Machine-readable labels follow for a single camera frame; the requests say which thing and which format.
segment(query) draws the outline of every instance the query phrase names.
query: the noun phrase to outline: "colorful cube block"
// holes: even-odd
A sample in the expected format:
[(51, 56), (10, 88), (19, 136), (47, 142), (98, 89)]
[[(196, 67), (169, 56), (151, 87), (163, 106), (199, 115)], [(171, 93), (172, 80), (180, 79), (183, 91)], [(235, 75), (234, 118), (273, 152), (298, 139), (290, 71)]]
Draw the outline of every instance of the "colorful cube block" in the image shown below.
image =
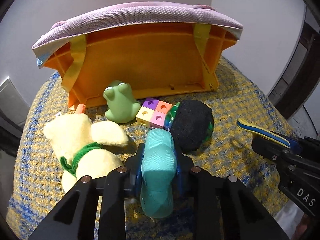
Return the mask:
[(153, 115), (150, 119), (150, 128), (160, 128), (163, 129), (164, 126), (164, 119), (165, 119), (164, 113), (154, 111)]
[(153, 112), (154, 110), (142, 106), (136, 116), (138, 124), (150, 128)]
[(157, 105), (159, 103), (159, 100), (154, 99), (154, 98), (147, 98), (146, 101), (144, 101), (143, 105), (146, 108), (155, 110)]
[(159, 101), (157, 107), (156, 107), (156, 111), (167, 114), (167, 112), (170, 110), (171, 108), (171, 104), (163, 102), (163, 101)]

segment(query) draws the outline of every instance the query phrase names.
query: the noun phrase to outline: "yellow plush toy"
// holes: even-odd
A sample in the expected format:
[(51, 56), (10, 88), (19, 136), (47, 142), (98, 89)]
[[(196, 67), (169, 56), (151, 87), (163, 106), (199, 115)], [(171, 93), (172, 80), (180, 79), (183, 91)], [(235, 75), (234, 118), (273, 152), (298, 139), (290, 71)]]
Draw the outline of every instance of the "yellow plush toy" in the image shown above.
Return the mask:
[(65, 193), (84, 175), (93, 179), (103, 177), (123, 165), (116, 155), (101, 147), (127, 145), (126, 134), (115, 122), (92, 124), (86, 114), (76, 112), (58, 116), (48, 122), (43, 132), (65, 169), (61, 179)]

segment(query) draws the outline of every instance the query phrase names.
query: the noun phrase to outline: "orange plastic box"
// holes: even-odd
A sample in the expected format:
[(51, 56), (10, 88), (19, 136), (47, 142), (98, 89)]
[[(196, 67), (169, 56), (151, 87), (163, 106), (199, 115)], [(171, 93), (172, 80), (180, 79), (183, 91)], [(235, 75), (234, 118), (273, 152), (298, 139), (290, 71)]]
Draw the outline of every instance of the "orange plastic box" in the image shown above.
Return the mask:
[[(194, 23), (159, 22), (85, 33), (84, 61), (69, 91), (68, 107), (105, 105), (102, 93), (113, 80), (129, 83), (136, 99), (209, 91), (205, 74), (212, 75), (210, 90), (216, 90), (221, 52), (237, 38), (227, 28), (211, 25), (201, 55), (194, 28)], [(67, 42), (42, 65), (64, 78), (73, 61)]]

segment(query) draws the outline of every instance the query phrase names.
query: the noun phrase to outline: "green frog toy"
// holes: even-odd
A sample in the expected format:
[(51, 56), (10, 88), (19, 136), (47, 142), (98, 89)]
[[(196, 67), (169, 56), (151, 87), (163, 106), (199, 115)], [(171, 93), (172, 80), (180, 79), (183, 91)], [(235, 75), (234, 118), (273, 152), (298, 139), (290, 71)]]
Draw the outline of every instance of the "green frog toy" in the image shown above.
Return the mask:
[(127, 123), (133, 120), (140, 110), (140, 103), (134, 99), (128, 83), (114, 80), (103, 92), (107, 100), (106, 117), (115, 123)]

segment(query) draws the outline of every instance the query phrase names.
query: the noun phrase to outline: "teal plush toy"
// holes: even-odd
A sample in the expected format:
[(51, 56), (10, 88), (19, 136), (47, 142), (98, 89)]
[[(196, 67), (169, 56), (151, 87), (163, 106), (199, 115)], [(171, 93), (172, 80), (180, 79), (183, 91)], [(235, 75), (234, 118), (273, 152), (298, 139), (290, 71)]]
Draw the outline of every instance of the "teal plush toy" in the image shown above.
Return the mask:
[(103, 93), (107, 100), (106, 117), (115, 123), (127, 123), (133, 120), (140, 110), (140, 103), (134, 99), (128, 83), (114, 80)]
[(141, 163), (143, 182), (140, 202), (145, 214), (163, 218), (173, 211), (171, 182), (177, 171), (173, 139), (163, 129), (151, 130), (146, 138)]

